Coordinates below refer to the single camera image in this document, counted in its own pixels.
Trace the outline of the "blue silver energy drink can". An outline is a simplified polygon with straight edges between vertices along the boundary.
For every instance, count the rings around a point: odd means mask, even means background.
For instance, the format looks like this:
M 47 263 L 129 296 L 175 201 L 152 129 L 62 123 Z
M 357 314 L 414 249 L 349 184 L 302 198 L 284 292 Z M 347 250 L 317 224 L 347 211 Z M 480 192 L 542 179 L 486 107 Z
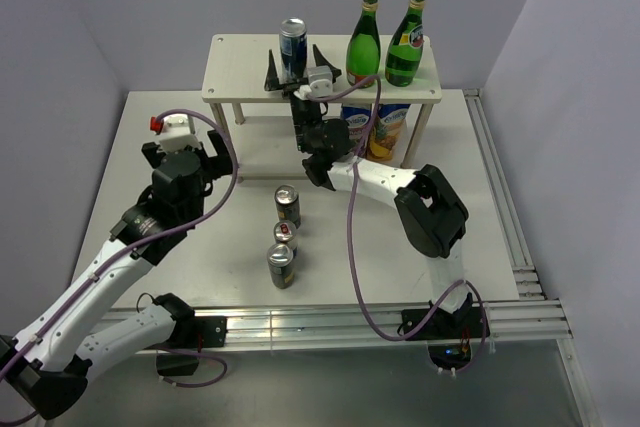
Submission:
M 300 18 L 281 22 L 279 35 L 283 75 L 286 81 L 304 76 L 307 67 L 307 28 Z

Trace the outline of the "green bottle with red label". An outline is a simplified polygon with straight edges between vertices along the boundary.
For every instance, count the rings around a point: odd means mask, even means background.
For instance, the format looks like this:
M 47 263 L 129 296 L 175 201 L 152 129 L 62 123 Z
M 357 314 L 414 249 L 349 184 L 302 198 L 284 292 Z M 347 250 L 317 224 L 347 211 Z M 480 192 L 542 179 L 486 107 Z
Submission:
M 350 85 L 378 73 L 381 46 L 376 21 L 377 8 L 378 0 L 362 0 L 361 14 L 346 53 L 346 76 Z

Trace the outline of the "green bottle with yellow label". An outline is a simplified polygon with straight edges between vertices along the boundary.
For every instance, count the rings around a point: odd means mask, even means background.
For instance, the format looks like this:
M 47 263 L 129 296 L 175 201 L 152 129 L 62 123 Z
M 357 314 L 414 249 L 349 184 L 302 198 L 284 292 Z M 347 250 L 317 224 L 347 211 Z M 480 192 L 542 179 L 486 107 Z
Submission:
M 385 78 L 396 87 L 410 85 L 419 68 L 423 48 L 423 11 L 426 0 L 409 0 L 403 20 L 387 49 Z

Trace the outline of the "small red-top silver can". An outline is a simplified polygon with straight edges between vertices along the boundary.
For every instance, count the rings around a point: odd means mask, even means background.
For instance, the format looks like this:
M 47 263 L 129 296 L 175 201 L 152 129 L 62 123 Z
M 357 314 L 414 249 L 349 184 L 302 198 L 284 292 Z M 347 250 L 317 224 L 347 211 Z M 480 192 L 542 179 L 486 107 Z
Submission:
M 281 220 L 277 222 L 273 229 L 273 236 L 276 243 L 287 245 L 292 250 L 293 254 L 297 255 L 297 227 L 291 221 Z

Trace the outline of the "black can with yellow label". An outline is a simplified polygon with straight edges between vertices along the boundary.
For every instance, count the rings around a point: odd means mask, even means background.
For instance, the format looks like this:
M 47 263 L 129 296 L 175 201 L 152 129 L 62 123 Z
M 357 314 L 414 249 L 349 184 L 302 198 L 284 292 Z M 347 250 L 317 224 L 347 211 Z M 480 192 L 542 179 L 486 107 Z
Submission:
M 276 243 L 267 251 L 267 264 L 272 283 L 279 289 L 288 288 L 294 280 L 294 252 L 286 244 Z

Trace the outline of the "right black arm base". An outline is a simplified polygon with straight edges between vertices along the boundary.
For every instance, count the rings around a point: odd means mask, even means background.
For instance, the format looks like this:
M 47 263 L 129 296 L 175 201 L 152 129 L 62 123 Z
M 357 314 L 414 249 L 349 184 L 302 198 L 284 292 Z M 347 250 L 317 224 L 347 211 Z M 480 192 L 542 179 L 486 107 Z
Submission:
M 460 309 L 447 313 L 438 308 L 421 330 L 408 341 L 436 341 L 427 347 L 429 360 L 438 374 L 455 377 L 468 367 L 490 336 L 488 317 L 483 304 L 475 304 L 467 293 Z

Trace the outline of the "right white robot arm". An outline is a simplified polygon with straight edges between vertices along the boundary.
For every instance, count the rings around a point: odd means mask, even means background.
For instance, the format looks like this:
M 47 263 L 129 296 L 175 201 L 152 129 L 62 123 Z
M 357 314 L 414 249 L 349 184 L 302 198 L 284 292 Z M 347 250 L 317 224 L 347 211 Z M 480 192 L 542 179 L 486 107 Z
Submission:
M 434 328 L 446 337 L 457 335 L 466 326 L 472 305 L 461 253 L 469 218 L 466 206 L 433 165 L 402 169 L 361 157 L 362 147 L 350 139 L 347 122 L 329 119 L 321 109 L 355 89 L 334 92 L 340 70 L 320 50 L 313 53 L 317 66 L 294 79 L 281 79 L 270 59 L 264 83 L 265 91 L 281 92 L 289 101 L 307 178 L 317 187 L 361 194 L 396 210 L 410 245 L 433 264 Z

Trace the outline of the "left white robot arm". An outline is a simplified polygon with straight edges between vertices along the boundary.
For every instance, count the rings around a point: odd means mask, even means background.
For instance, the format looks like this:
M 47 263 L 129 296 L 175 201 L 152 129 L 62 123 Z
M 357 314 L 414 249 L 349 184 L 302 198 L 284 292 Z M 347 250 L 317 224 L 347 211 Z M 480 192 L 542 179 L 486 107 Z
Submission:
M 142 148 L 152 183 L 110 232 L 91 265 L 32 324 L 1 339 L 1 378 L 33 408 L 54 419 L 69 410 L 89 383 L 140 350 L 193 347 L 195 312 L 172 293 L 135 316 L 100 332 L 93 329 L 116 300 L 211 217 L 204 200 L 215 180 L 237 175 L 228 135 L 207 133 L 210 157 L 191 133 L 176 149 L 149 142 Z

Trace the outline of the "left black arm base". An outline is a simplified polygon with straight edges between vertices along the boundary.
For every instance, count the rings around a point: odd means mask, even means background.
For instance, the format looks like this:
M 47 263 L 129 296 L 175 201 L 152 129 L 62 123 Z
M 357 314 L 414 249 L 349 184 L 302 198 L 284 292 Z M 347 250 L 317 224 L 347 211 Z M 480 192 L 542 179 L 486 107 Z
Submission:
M 205 387 L 219 382 L 226 375 L 228 364 L 219 357 L 210 356 L 205 349 L 221 348 L 225 345 L 227 317 L 222 315 L 199 317 L 194 308 L 172 293 L 156 297 L 146 292 L 140 294 L 135 304 L 137 313 L 143 311 L 140 302 L 144 297 L 151 300 L 150 306 L 165 308 L 171 318 L 176 321 L 169 339 L 161 343 L 161 346 L 167 347 L 167 350 L 161 350 L 156 354 L 155 367 L 159 380 L 176 388 L 185 389 Z M 201 360 L 218 363 L 222 371 L 211 381 L 188 383 L 178 380 L 178 377 L 192 376 Z

